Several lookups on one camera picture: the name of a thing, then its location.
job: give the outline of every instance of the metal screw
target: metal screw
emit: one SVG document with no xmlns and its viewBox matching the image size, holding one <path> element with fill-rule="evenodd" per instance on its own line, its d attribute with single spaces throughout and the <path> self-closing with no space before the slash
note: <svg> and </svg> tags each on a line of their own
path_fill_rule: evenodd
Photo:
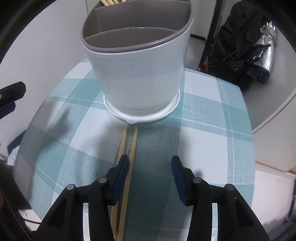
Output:
<svg viewBox="0 0 296 241">
<path fill-rule="evenodd" d="M 233 191 L 234 190 L 234 186 L 232 184 L 226 184 L 225 186 L 229 191 Z"/>
<path fill-rule="evenodd" d="M 70 190 L 72 190 L 74 188 L 74 184 L 69 184 L 69 185 L 67 185 L 66 188 L 67 188 L 67 190 L 70 191 Z"/>
<path fill-rule="evenodd" d="M 107 181 L 106 177 L 100 177 L 99 183 L 105 183 Z"/>
<path fill-rule="evenodd" d="M 202 180 L 201 180 L 199 177 L 195 177 L 195 178 L 193 179 L 193 182 L 194 182 L 194 183 L 201 183 Z"/>
</svg>

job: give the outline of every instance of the plaid tablecloth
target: plaid tablecloth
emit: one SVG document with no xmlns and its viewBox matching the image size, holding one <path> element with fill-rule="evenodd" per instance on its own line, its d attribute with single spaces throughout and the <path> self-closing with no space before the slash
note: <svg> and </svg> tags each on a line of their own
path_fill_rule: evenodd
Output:
<svg viewBox="0 0 296 241">
<path fill-rule="evenodd" d="M 170 167 L 173 155 L 210 184 L 234 184 L 252 203 L 255 155 L 239 88 L 184 69 L 180 91 L 172 114 L 139 125 L 125 240 L 186 239 L 192 208 L 179 200 Z M 83 60 L 40 106 L 16 159 L 16 183 L 40 218 L 66 185 L 90 184 L 116 165 L 126 125 L 106 109 L 90 62 Z M 128 154 L 134 126 L 127 126 Z M 87 212 L 85 205 L 85 240 L 89 239 Z M 213 205 L 212 240 L 216 236 Z"/>
</svg>

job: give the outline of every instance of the silver reflective fabric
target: silver reflective fabric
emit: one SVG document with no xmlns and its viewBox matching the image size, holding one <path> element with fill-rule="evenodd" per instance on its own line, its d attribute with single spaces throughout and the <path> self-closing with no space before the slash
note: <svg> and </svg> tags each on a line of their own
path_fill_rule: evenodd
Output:
<svg viewBox="0 0 296 241">
<path fill-rule="evenodd" d="M 260 32 L 261 37 L 258 39 L 254 46 L 258 44 L 271 44 L 271 46 L 268 49 L 260 52 L 257 55 L 260 57 L 260 59 L 257 62 L 254 62 L 253 64 L 265 68 L 270 73 L 274 62 L 274 44 L 276 41 L 275 26 L 272 22 L 267 22 L 265 25 L 261 27 Z"/>
</svg>

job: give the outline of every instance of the cable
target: cable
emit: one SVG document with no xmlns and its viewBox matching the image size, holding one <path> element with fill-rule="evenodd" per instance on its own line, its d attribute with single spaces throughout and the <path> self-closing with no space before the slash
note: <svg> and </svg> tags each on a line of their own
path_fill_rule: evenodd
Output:
<svg viewBox="0 0 296 241">
<path fill-rule="evenodd" d="M 4 156 L 3 154 L 0 154 L 0 161 L 6 164 L 8 161 L 8 156 Z"/>
<path fill-rule="evenodd" d="M 289 219 L 289 217 L 288 217 L 288 214 L 287 214 L 287 216 L 286 216 L 286 220 L 288 221 L 288 223 L 290 223 L 291 225 L 293 225 L 293 226 L 295 226 L 296 224 L 294 224 L 293 222 L 291 222 L 290 221 L 290 219 Z"/>
<path fill-rule="evenodd" d="M 24 218 L 24 220 L 27 221 L 27 222 L 29 222 L 29 223 L 41 224 L 41 223 L 39 223 L 39 222 L 31 221 L 31 220 L 28 220 L 28 219 L 25 219 L 25 218 Z"/>
</svg>

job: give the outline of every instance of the chopsticks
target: chopsticks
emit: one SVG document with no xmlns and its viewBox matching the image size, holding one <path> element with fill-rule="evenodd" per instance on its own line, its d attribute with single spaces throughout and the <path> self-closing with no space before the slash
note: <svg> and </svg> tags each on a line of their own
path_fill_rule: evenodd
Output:
<svg viewBox="0 0 296 241">
<path fill-rule="evenodd" d="M 126 145 L 126 135 L 127 135 L 127 127 L 125 127 L 123 130 L 123 136 L 122 136 L 122 140 L 121 140 L 121 144 L 118 152 L 117 163 L 119 162 L 121 156 L 124 154 L 125 145 Z M 120 209 L 120 215 L 119 215 L 118 235 L 117 235 L 118 204 L 116 204 L 115 206 L 112 206 L 111 208 L 111 227 L 112 227 L 115 241 L 116 240 L 123 241 L 124 225 L 126 220 L 126 209 L 127 209 L 127 202 L 128 202 L 128 192 L 129 192 L 129 186 L 131 182 L 131 173 L 133 169 L 133 160 L 135 157 L 137 138 L 138 138 L 138 127 L 136 126 L 135 133 L 133 135 L 133 141 L 131 143 L 128 174 L 126 176 L 126 181 L 123 189 L 123 196 L 122 196 L 121 209 Z"/>
<path fill-rule="evenodd" d="M 112 5 L 115 3 L 119 3 L 117 0 L 100 0 L 104 6 Z"/>
<path fill-rule="evenodd" d="M 121 156 L 124 154 L 124 149 L 126 147 L 126 134 L 128 132 L 127 126 L 123 130 L 123 136 L 119 148 L 118 158 L 117 158 L 117 164 L 121 158 Z M 117 212 L 118 212 L 118 204 L 111 207 L 111 227 L 114 235 L 114 239 L 116 240 L 116 231 L 117 231 Z"/>
</svg>

